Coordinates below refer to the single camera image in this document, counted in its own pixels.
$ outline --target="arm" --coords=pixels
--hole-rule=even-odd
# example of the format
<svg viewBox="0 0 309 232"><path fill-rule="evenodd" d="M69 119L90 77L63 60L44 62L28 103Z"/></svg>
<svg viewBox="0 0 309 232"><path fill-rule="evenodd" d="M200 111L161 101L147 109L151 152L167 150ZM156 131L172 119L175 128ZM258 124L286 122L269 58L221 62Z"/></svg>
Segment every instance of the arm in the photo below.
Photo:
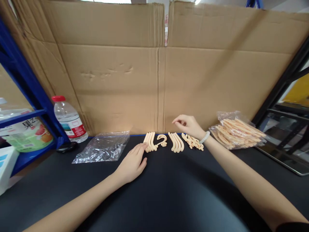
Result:
<svg viewBox="0 0 309 232"><path fill-rule="evenodd" d="M25 232L74 231L110 194L138 177L147 165L142 157L146 143L136 145L117 170L87 192L44 217Z"/></svg>
<svg viewBox="0 0 309 232"><path fill-rule="evenodd" d="M173 123L185 133L199 140L203 139L206 134L193 116L180 115ZM213 137L210 136L204 145L272 231L286 222L309 223L274 186Z"/></svg>

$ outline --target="hand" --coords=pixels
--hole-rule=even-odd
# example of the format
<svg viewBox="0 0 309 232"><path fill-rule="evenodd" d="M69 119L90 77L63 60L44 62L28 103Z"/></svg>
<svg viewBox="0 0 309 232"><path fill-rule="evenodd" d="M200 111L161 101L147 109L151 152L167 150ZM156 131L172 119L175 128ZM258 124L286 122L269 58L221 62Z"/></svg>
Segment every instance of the hand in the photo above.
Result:
<svg viewBox="0 0 309 232"><path fill-rule="evenodd" d="M142 163L141 161L146 147L148 147L147 143L137 144L129 151L114 172L114 175L122 184L132 182L143 172L147 165L147 158L144 158Z"/></svg>
<svg viewBox="0 0 309 232"><path fill-rule="evenodd" d="M206 135L206 132L200 127L193 116L181 114L175 118L172 123L174 123L182 132L193 136L198 140L202 140Z"/></svg>

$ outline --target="white bracelet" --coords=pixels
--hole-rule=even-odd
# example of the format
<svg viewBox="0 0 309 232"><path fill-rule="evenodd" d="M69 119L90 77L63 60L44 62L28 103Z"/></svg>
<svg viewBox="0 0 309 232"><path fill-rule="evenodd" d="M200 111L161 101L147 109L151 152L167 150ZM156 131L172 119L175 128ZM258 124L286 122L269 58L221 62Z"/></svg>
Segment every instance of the white bracelet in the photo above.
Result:
<svg viewBox="0 0 309 232"><path fill-rule="evenodd" d="M209 137L209 135L210 135L210 132L207 131L205 137L201 141L199 141L199 144L202 144L203 142L205 142L206 139Z"/></svg>

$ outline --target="plastic water bottle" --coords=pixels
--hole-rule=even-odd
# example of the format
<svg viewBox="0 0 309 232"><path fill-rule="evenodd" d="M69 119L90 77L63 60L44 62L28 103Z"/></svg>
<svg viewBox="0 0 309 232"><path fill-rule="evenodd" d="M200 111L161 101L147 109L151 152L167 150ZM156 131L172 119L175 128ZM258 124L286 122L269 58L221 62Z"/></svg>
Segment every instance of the plastic water bottle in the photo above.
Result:
<svg viewBox="0 0 309 232"><path fill-rule="evenodd" d="M88 138L83 123L77 111L65 101L64 96L53 96L54 112L69 139L81 143Z"/></svg>

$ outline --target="red bottle cap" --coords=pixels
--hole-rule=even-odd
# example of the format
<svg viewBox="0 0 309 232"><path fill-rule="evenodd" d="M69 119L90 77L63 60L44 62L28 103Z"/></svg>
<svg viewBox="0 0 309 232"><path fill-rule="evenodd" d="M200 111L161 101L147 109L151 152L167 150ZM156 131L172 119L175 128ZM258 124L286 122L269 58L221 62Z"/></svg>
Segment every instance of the red bottle cap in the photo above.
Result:
<svg viewBox="0 0 309 232"><path fill-rule="evenodd" d="M52 98L52 100L54 102L64 102L65 101L65 97L64 96L53 96L51 98Z"/></svg>

